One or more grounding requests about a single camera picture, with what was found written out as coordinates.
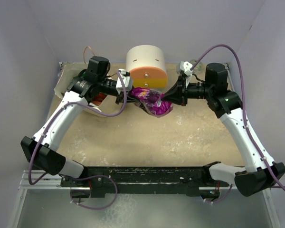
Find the purple candy bag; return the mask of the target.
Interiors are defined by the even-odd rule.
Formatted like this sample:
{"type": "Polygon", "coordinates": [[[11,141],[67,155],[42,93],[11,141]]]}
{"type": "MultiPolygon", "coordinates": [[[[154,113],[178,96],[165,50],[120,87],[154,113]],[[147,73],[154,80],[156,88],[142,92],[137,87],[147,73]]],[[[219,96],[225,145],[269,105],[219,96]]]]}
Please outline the purple candy bag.
{"type": "Polygon", "coordinates": [[[134,104],[154,117],[163,117],[173,110],[173,104],[163,101],[163,93],[149,88],[133,88],[128,93],[128,99],[133,99],[134,104]]]}

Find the red Doritos chip bag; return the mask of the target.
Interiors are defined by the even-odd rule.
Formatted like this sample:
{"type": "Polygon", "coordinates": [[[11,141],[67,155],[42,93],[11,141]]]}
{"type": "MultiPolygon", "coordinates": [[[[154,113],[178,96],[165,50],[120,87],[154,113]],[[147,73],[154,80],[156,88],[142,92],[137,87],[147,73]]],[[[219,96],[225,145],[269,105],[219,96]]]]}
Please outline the red Doritos chip bag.
{"type": "Polygon", "coordinates": [[[106,97],[106,94],[99,93],[97,96],[94,97],[92,103],[96,106],[99,106],[105,100],[106,97]]]}

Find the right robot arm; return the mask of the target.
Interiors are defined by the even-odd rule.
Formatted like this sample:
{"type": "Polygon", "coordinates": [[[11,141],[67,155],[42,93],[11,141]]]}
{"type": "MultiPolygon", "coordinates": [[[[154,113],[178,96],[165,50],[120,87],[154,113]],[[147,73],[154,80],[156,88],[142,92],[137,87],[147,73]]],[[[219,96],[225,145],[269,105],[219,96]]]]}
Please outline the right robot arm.
{"type": "Polygon", "coordinates": [[[190,62],[177,65],[178,79],[162,100],[185,106],[188,99],[206,99],[208,107],[231,134],[244,161],[243,167],[213,162],[205,166],[202,182],[207,186],[217,181],[233,184],[243,196],[273,187],[285,174],[285,165],[277,163],[264,149],[248,126],[247,114],[239,95],[228,89],[228,70],[221,63],[206,66],[205,79],[191,82],[194,76],[190,62]]]}

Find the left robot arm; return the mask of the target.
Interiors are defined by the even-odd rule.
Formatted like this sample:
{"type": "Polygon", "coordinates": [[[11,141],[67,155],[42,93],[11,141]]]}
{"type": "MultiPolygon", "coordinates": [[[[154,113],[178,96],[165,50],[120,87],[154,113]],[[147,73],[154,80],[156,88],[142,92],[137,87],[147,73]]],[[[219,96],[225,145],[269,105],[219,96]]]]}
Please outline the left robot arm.
{"type": "Polygon", "coordinates": [[[47,122],[32,137],[25,136],[20,145],[29,162],[29,169],[37,167],[46,174],[70,176],[77,186],[88,182],[84,165],[67,159],[57,152],[60,143],[77,116],[83,109],[105,116],[89,106],[99,94],[115,96],[117,102],[126,104],[133,80],[126,69],[118,69],[117,80],[108,77],[111,64],[107,58],[92,57],[87,68],[71,79],[63,99],[47,122]]]}

